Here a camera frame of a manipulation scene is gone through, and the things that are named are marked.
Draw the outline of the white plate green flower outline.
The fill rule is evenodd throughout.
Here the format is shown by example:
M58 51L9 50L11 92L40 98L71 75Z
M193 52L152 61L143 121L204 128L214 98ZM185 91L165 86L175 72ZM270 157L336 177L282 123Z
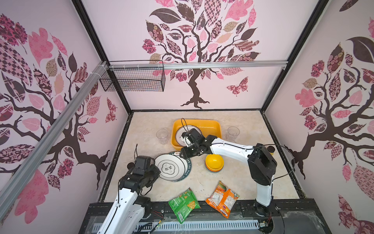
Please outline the white plate green flower outline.
M160 178L166 181L178 181L187 171L187 164L179 156L171 154L158 156L155 165L160 170Z

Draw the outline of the plate with red characters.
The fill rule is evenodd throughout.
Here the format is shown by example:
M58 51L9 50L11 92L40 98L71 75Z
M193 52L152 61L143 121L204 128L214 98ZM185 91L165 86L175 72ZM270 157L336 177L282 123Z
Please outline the plate with red characters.
M187 125L187 126L182 126L180 127L175 134L175 140L180 146L187 146L183 141L182 141L182 134L187 132L188 130L195 129L198 133L202 133L201 130L194 126L194 125Z

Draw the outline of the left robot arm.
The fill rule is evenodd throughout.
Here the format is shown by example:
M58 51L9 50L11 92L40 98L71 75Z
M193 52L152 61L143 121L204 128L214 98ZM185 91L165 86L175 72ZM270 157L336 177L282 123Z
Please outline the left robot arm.
M151 213L151 199L140 193L144 187L153 186L159 175L160 170L154 165L140 173L130 169L119 180L116 199L98 232L131 234L140 220Z

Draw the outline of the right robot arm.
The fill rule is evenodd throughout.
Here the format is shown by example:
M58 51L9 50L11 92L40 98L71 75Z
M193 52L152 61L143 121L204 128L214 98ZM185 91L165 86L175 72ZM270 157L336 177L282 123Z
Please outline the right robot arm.
M281 177L275 177L277 162L265 145L240 145L213 135L205 137L195 129L184 132L180 139L186 145L181 149L184 159L216 154L248 163L251 177L257 184L254 211L262 217L271 214L269 206L273 200L273 182Z

